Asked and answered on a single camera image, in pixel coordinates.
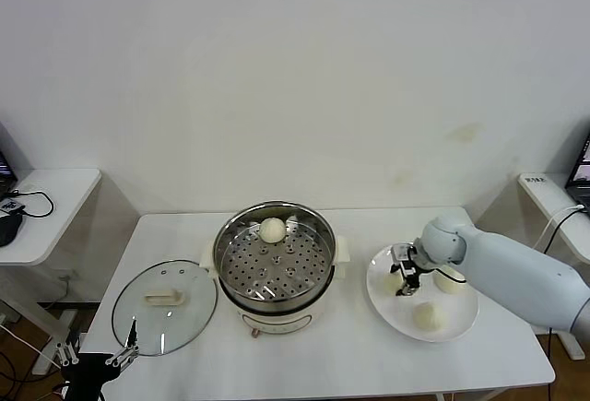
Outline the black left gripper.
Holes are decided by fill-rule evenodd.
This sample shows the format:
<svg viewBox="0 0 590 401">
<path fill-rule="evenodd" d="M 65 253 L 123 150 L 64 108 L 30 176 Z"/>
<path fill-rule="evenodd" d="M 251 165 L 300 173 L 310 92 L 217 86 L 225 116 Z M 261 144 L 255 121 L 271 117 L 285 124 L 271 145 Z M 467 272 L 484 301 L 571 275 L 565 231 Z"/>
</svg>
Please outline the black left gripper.
<svg viewBox="0 0 590 401">
<path fill-rule="evenodd" d="M 120 367 L 128 367 L 139 355 L 136 319 L 133 320 L 124 346 L 114 355 L 82 353 L 79 356 L 71 343 L 59 342 L 56 352 L 67 383 L 65 401 L 103 400 L 102 386 L 117 379 Z"/>
</svg>

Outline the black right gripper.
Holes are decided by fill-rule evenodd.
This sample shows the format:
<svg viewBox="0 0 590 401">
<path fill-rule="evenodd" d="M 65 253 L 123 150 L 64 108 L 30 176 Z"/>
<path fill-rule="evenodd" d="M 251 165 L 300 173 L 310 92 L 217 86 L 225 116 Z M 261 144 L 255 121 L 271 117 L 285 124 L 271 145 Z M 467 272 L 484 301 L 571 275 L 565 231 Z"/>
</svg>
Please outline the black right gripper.
<svg viewBox="0 0 590 401">
<path fill-rule="evenodd" d="M 412 248 L 406 248 L 406 250 L 400 254 L 399 265 L 405 283 L 400 287 L 400 289 L 396 291 L 396 296 L 406 296 L 407 286 L 409 288 L 410 294 L 414 294 L 420 287 L 420 272 L 418 266 L 412 258 L 412 253 Z"/>
</svg>

